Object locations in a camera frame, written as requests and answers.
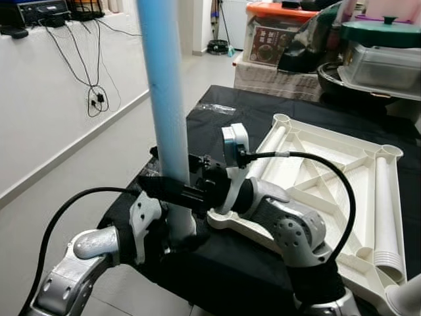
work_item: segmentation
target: black pot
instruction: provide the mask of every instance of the black pot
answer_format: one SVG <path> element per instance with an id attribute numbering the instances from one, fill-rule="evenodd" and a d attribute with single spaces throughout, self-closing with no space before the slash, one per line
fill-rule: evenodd
<path id="1" fill-rule="evenodd" d="M 366 91 L 351 89 L 345 86 L 337 73 L 341 63 L 326 63 L 317 68 L 318 81 L 327 96 L 329 103 L 343 107 L 361 108 L 365 111 L 373 111 L 382 108 L 390 103 L 396 102 L 396 97 L 372 95 Z"/>

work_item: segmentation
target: white plastic tube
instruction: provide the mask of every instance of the white plastic tube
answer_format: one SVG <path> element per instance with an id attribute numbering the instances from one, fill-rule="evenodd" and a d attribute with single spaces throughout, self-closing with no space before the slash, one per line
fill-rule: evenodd
<path id="1" fill-rule="evenodd" d="M 397 247 L 395 217 L 389 185 L 389 166 L 383 157 L 376 159 L 376 220 L 374 265 L 395 282 L 404 275 L 402 257 Z"/>
<path id="2" fill-rule="evenodd" d="M 281 139 L 285 135 L 285 127 L 281 126 L 279 127 L 274 135 L 268 140 L 268 142 L 262 147 L 261 152 L 267 153 L 270 151 L 276 151 L 276 148 L 278 147 L 279 143 L 281 142 Z M 257 159 L 251 166 L 250 171 L 247 174 L 246 178 L 251 178 L 254 176 L 255 178 L 260 178 L 268 165 L 271 158 L 260 158 Z"/>
<path id="3" fill-rule="evenodd" d="M 417 275 L 402 286 L 388 286 L 386 296 L 396 314 L 421 315 L 421 275 Z"/>
<path id="4" fill-rule="evenodd" d="M 189 184 L 176 5 L 177 1 L 137 0 L 161 173 Z M 170 205 L 167 223 L 173 242 L 196 232 L 191 210 L 185 207 Z"/>

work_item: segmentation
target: red lid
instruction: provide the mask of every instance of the red lid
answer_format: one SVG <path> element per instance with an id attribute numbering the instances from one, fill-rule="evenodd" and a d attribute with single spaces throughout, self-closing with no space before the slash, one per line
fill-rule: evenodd
<path id="1" fill-rule="evenodd" d="M 254 2 L 247 5 L 247 11 L 255 13 L 257 16 L 266 15 L 281 15 L 292 18 L 298 18 L 300 20 L 309 20 L 314 17 L 317 11 L 303 11 L 297 9 L 283 9 L 281 3 L 264 3 Z"/>

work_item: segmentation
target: electronic device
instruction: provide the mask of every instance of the electronic device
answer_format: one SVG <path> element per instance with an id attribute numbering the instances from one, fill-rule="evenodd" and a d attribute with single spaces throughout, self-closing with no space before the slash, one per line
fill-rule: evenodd
<path id="1" fill-rule="evenodd" d="M 40 20 L 49 20 L 48 26 L 60 26 L 69 19 L 67 12 L 65 0 L 0 2 L 0 24 L 25 27 L 38 25 Z"/>

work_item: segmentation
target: floor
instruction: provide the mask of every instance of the floor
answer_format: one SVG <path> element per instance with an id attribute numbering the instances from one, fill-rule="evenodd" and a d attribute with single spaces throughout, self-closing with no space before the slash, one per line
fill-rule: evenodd
<path id="1" fill-rule="evenodd" d="M 233 86 L 234 58 L 206 54 L 184 60 L 186 113 L 210 85 Z M 22 307 L 33 281 L 41 237 L 61 204 L 86 188 L 125 187 L 149 160 L 148 151 L 154 144 L 147 100 L 0 210 L 2 315 L 17 315 Z M 49 243 L 45 272 L 61 260 L 66 243 L 75 234 L 95 228 L 115 198 L 115 194 L 89 196 L 63 215 Z M 110 269 L 97 281 L 83 315 L 209 316 L 127 266 Z"/>

